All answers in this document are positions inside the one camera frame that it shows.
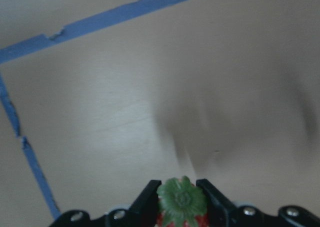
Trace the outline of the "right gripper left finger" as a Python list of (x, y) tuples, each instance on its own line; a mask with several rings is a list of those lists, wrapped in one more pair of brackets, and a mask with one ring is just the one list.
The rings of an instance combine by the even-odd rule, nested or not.
[(150, 180), (128, 209), (118, 208), (106, 216), (107, 227), (154, 227), (158, 216), (157, 189), (160, 180)]

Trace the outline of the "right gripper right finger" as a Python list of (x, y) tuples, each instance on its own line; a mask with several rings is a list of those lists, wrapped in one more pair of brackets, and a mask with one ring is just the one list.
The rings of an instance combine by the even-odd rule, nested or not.
[(198, 179), (196, 186), (207, 198), (207, 216), (211, 227), (264, 227), (264, 217), (251, 204), (236, 205), (209, 180)]

